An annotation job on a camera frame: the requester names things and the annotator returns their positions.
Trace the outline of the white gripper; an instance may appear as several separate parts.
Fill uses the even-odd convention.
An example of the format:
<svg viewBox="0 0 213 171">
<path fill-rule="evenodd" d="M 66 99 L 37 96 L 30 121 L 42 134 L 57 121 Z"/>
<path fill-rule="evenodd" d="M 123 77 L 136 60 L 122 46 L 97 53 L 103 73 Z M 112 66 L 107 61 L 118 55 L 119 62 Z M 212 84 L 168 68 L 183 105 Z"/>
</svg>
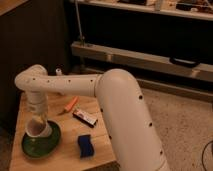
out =
<svg viewBox="0 0 213 171">
<path fill-rule="evenodd" d="M 46 94 L 42 92 L 26 92 L 26 96 L 28 109 L 33 114 L 33 118 L 37 122 L 45 124 L 48 113 Z"/>
</svg>

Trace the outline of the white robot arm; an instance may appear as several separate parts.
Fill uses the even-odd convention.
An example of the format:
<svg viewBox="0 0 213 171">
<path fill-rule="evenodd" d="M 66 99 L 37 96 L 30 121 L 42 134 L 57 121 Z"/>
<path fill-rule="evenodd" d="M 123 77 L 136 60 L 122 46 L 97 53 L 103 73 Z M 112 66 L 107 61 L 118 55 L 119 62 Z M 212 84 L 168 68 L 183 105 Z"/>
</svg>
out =
<svg viewBox="0 0 213 171">
<path fill-rule="evenodd" d="M 15 77 L 15 85 L 36 114 L 46 111 L 48 92 L 96 97 L 120 171 L 170 171 L 143 93 L 129 72 L 50 76 L 33 65 Z"/>
</svg>

